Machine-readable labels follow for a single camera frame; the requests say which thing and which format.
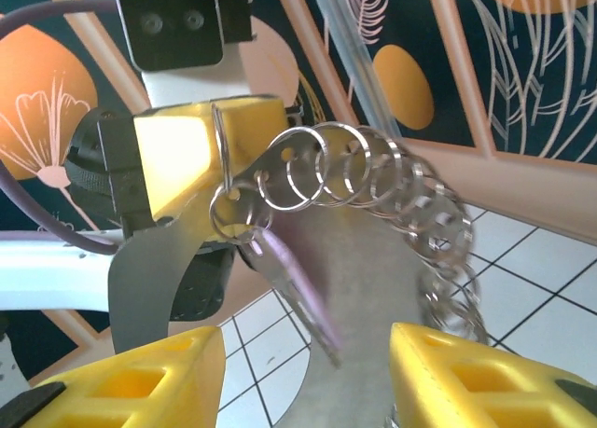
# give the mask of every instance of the black camera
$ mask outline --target black camera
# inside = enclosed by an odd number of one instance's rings
[[[132,63],[156,72],[218,64],[224,36],[217,0],[117,0]]]

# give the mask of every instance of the clear plastic tube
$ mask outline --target clear plastic tube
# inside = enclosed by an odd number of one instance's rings
[[[316,1],[327,17],[329,33],[346,73],[353,79],[354,93],[368,119],[368,124],[390,137],[399,138],[400,129],[390,112],[371,57],[354,25],[353,14],[346,0]]]

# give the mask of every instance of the white tile floor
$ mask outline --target white tile floor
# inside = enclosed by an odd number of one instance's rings
[[[471,266],[498,349],[597,383],[597,246],[468,206]],[[309,333],[275,293],[223,324],[228,363],[217,428],[269,428],[299,391]]]

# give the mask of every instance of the grout line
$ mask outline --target grout line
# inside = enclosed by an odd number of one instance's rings
[[[527,279],[526,277],[524,277],[524,276],[521,276],[520,274],[518,274],[518,273],[516,273],[516,272],[514,272],[514,271],[511,271],[511,270],[509,270],[508,268],[504,268],[504,267],[502,267],[502,266],[500,266],[500,265],[494,265],[494,266],[495,266],[496,268],[498,268],[498,269],[501,269],[502,271],[505,271],[505,272],[507,272],[508,274],[511,274],[512,276],[516,277],[517,279],[521,279],[522,281],[525,281],[525,282],[527,282],[527,283],[529,283],[529,284],[531,284],[531,285],[534,285],[534,286],[536,286],[537,288],[540,288],[540,289],[542,289],[543,291],[546,291],[546,292],[550,293],[551,295],[556,295],[556,294],[557,294],[557,292],[556,292],[556,291],[550,290],[549,288],[547,288],[547,287],[546,287],[546,286],[544,286],[544,285],[541,285],[540,283],[535,283],[535,282],[533,282],[531,279]]]
[[[268,330],[270,330],[272,327],[274,327],[276,324],[278,324],[280,321],[282,321],[286,317],[288,317],[288,313],[285,314],[284,316],[282,316],[280,319],[277,319],[274,323],[268,325],[266,328],[264,328],[263,330],[261,330],[258,334],[256,334],[251,339],[248,339],[247,341],[243,341],[243,337],[241,337],[241,330],[239,329],[239,338],[241,339],[241,344],[242,345],[246,345],[246,344],[249,344],[249,343],[253,342],[255,339],[259,338],[261,335],[263,335],[265,332],[267,332]]]
[[[282,299],[282,297],[281,297],[281,296],[280,296],[280,295],[279,295],[279,294],[278,294],[276,291],[274,291],[273,293],[274,293],[274,294],[275,294],[275,296],[278,298],[278,301],[280,302],[280,305],[282,306],[282,308],[284,309],[284,311],[286,312],[286,314],[290,314],[290,312],[291,312],[292,310],[287,310],[287,309],[286,309],[286,306],[284,305],[284,302],[283,302],[283,299]]]
[[[221,407],[219,411],[221,411],[222,409],[224,409],[225,407],[229,406],[232,402],[238,400],[240,397],[242,397],[243,395],[245,395],[248,391],[250,391],[251,389],[253,389],[256,385],[258,385],[261,381],[263,381],[264,379],[266,379],[267,377],[269,377],[271,374],[273,374],[274,372],[276,372],[280,367],[284,366],[286,363],[290,362],[291,360],[293,360],[294,358],[296,358],[297,356],[299,356],[299,354],[305,350],[310,351],[311,350],[311,346],[305,346],[302,349],[300,349],[298,352],[293,353],[291,357],[289,357],[287,360],[283,361],[281,364],[279,364],[277,367],[275,367],[273,370],[271,370],[270,372],[268,372],[266,375],[264,375],[261,379],[259,379],[259,381],[256,381],[252,386],[250,386],[246,391],[243,391],[241,393],[239,393],[236,397],[234,397],[232,400],[230,400],[229,402],[227,402],[226,405],[224,405],[223,407]]]
[[[500,339],[499,342],[503,343],[504,340],[509,337],[510,335],[512,335],[512,333],[514,333],[516,330],[518,330],[519,328],[521,328],[521,326],[526,323],[529,319],[531,319],[534,315],[536,315],[541,309],[543,309],[546,305],[549,304],[549,302],[551,302],[552,300],[554,300],[556,297],[562,298],[560,296],[560,292],[566,288],[566,286],[568,286],[570,283],[574,282],[578,277],[580,277],[582,274],[584,274],[587,269],[589,269],[590,267],[592,267],[595,263],[597,262],[597,260],[593,261],[590,265],[588,265],[586,268],[584,268],[583,270],[581,270],[575,277],[573,277],[570,281],[568,281],[564,286],[562,286],[558,291],[556,291],[555,293],[552,293],[551,296],[548,298],[548,300],[546,300],[545,302],[543,302],[543,304],[539,305],[539,307],[537,307],[534,311],[532,311],[529,315],[527,315],[524,319],[522,319],[522,321],[520,321],[518,324],[516,324],[509,332],[507,332],[505,335],[503,335]]]
[[[493,262],[490,262],[492,265],[495,265],[497,262],[499,262],[502,258],[504,258],[506,255],[510,254],[512,251],[514,251],[514,248],[516,248],[517,246],[519,246],[522,242],[524,242],[526,239],[528,239],[529,237],[531,237],[533,234],[535,234],[537,231],[539,230],[539,227],[535,226],[533,228],[533,230],[531,232],[529,232],[528,234],[526,234],[524,237],[522,237],[520,240],[518,240],[516,243],[514,243],[510,249],[507,249],[503,254],[501,254],[500,256],[498,256]],[[487,261],[487,259],[481,257],[480,255],[478,255],[479,258],[482,258],[483,260]]]
[[[303,342],[305,343],[305,346],[309,344],[309,342],[307,342],[307,339],[302,335],[302,331],[299,329],[299,326],[297,325],[297,323],[295,322],[294,318],[292,317],[293,313],[288,313],[288,318],[290,318],[290,322],[292,323],[292,325],[297,329],[298,335],[300,336],[300,338],[303,340]]]
[[[497,265],[497,262],[498,262],[499,260],[501,260],[501,259],[502,259],[502,258],[503,258],[505,255],[507,255],[507,254],[509,254],[511,251],[513,251],[513,250],[514,250],[514,248],[516,248],[516,247],[517,247],[519,244],[521,244],[521,243],[522,243],[522,242],[524,242],[526,239],[528,239],[529,237],[531,237],[531,235],[533,235],[533,233],[537,232],[538,230],[539,230],[539,227],[535,227],[535,228],[534,228],[534,229],[533,229],[531,232],[529,232],[529,233],[528,233],[528,234],[526,234],[524,237],[522,237],[520,240],[518,240],[516,243],[514,243],[514,245],[513,245],[513,246],[511,246],[509,249],[507,249],[507,250],[506,250],[506,251],[505,251],[503,254],[501,254],[500,256],[498,256],[498,257],[497,257],[497,258],[496,258],[496,259],[495,259],[493,262],[492,262],[492,261],[490,261],[490,260],[488,260],[488,259],[487,259],[487,258],[485,258],[485,257],[482,257],[482,256],[481,256],[481,255],[479,255],[479,254],[471,253],[471,255],[474,255],[475,257],[477,257],[477,258],[479,258],[479,259],[481,259],[481,260],[483,260],[483,261],[485,261],[485,262],[489,263],[489,265],[487,265],[487,266],[486,266],[486,267],[485,267],[485,268],[484,268],[484,269],[483,269],[481,272],[485,272],[487,269],[489,269],[489,268],[491,268],[491,267],[498,267],[499,269],[502,269],[502,270],[504,270],[504,271],[506,271],[506,272],[511,272],[511,271],[508,271],[507,269],[504,269],[504,268],[500,267],[499,265]],[[523,279],[523,280],[525,280],[525,281],[529,282],[527,279],[524,279],[524,278],[523,278],[523,277],[521,277],[521,276],[518,276],[518,277],[520,277],[521,279]],[[466,283],[463,285],[463,288],[464,288],[464,287],[466,287],[466,286],[468,286],[468,285],[470,284],[470,282],[471,282],[471,281],[468,281],[468,282],[466,282]],[[457,295],[459,292],[460,292],[460,289],[458,289],[458,290],[454,291],[454,292],[451,294],[451,297],[454,297],[454,296],[455,296],[455,295]]]
[[[565,296],[561,296],[561,295],[557,295],[560,299],[565,300],[566,302],[568,302],[569,304],[573,304],[576,305],[577,307],[579,307],[580,309],[584,310],[584,311],[588,311],[591,314],[594,314],[595,316],[597,316],[597,311],[590,309],[589,307],[585,307],[582,304],[579,304],[578,302],[574,302],[574,300],[569,299],[568,297]]]
[[[236,331],[238,333],[238,335],[241,335],[241,331],[239,330],[239,326],[237,326],[236,324],[236,319],[233,317],[232,321],[234,322],[234,326],[236,327]],[[253,365],[251,364],[251,360],[249,358],[249,353],[246,351],[245,345],[243,344],[243,352],[244,352],[244,357],[246,358],[246,362],[249,365],[249,370],[251,371],[251,376],[253,377],[253,382],[255,383],[255,387],[257,388],[257,393],[259,394],[259,400],[261,400],[261,406],[263,406],[263,410],[265,411],[265,415],[268,418],[268,423],[270,424],[270,427],[273,426],[273,423],[271,423],[271,417],[270,417],[270,413],[268,411],[268,408],[265,405],[265,400],[263,399],[263,394],[261,393],[261,390],[259,389],[259,386],[257,386],[257,376],[255,375],[255,370],[253,370]]]
[[[309,350],[308,349],[309,346],[305,346],[303,348],[301,348],[298,352],[293,353],[292,356],[290,356],[287,360],[284,360],[282,363],[280,363],[277,367],[275,367],[274,369],[272,369],[270,372],[268,372],[266,375],[264,375],[261,379],[258,380],[257,384],[259,384],[261,381],[263,381],[264,379],[266,379],[267,377],[269,377],[271,374],[273,374],[274,372],[276,372],[280,367],[286,365],[287,363],[289,363],[291,360],[294,360],[297,356],[299,356],[300,353],[302,353],[305,350]]]
[[[556,291],[556,295],[560,296],[560,293],[563,290],[565,290],[569,285],[572,284],[572,282],[574,282],[576,279],[578,279],[580,276],[582,276],[585,272],[587,272],[587,270],[591,269],[593,267],[593,265],[595,265],[596,263],[597,263],[597,258],[594,259],[592,262],[590,262],[587,267],[585,267],[583,270],[581,270],[572,281],[570,281],[569,283],[564,285],[562,288],[560,288],[558,291]]]
[[[265,296],[267,296],[272,291],[273,291],[273,289],[271,289],[270,291],[264,293],[263,295],[261,295],[260,297],[258,297],[257,299],[255,299],[253,302],[251,302],[249,305],[247,305],[245,308],[243,308],[242,310],[234,313],[232,315],[232,317],[239,316],[239,315],[243,314],[245,311],[249,310],[251,307],[253,307],[255,304],[257,304],[261,299],[263,299]]]
[[[243,346],[239,347],[236,351],[234,351],[230,355],[226,355],[226,359],[228,360],[233,354],[240,352],[242,348],[243,348]]]
[[[495,344],[494,347],[503,347],[504,349],[506,349],[508,352],[510,353],[514,353],[515,355],[519,355],[518,353],[514,352],[512,349],[510,349],[506,344],[502,344],[501,342],[498,342],[497,344]]]
[[[493,341],[493,346],[492,346],[492,347],[495,347],[497,344],[499,344],[499,340],[498,340],[496,337],[493,337],[493,336],[492,336],[492,335],[490,335],[489,333],[487,334],[487,336],[489,337],[489,339],[490,339],[491,341]]]
[[[217,412],[220,412],[221,410],[223,410],[226,407],[229,407],[230,405],[232,405],[234,402],[236,402],[239,398],[241,398],[243,395],[245,395],[246,393],[248,393],[249,391],[251,391],[253,388],[257,387],[257,383],[253,383],[251,386],[249,386],[247,389],[245,389],[244,391],[242,391],[241,393],[239,393],[236,397],[234,397],[232,400],[230,400],[229,402],[227,402],[226,405],[224,405],[223,407],[221,407]]]
[[[487,209],[483,209],[483,212],[481,212],[477,217],[473,218],[473,223],[475,223],[477,220],[479,220],[482,216],[484,216],[488,212],[489,211]]]

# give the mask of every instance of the camera lens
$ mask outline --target camera lens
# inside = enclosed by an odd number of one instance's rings
[[[148,35],[157,35],[163,26],[164,21],[156,13],[147,13],[141,17],[141,29]]]
[[[185,13],[185,25],[189,30],[199,30],[205,23],[205,18],[197,10],[189,10]]]

